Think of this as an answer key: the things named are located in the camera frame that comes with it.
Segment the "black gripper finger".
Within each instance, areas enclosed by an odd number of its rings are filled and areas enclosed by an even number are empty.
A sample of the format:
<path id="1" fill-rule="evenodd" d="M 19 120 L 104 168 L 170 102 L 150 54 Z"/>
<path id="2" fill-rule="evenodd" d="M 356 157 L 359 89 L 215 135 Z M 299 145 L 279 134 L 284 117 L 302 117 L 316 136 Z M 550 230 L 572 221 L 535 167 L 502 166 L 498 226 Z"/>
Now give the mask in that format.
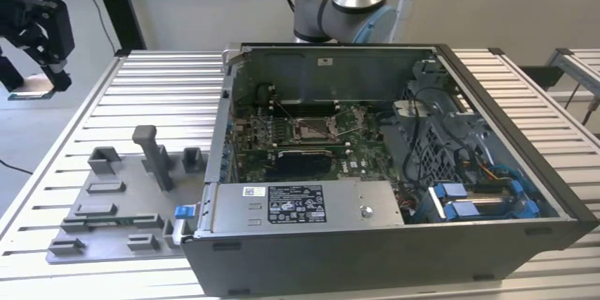
<path id="1" fill-rule="evenodd" d="M 8 92 L 14 92 L 24 85 L 24 78 L 22 77 L 20 72 L 15 68 L 8 57 L 4 55 L 2 49 L 0 49 L 0 80 Z"/>
<path id="2" fill-rule="evenodd" d="M 67 58 L 75 49 L 68 7 L 62 0 L 28 0 L 23 30 L 26 52 L 40 66 L 54 91 L 67 91 Z"/>

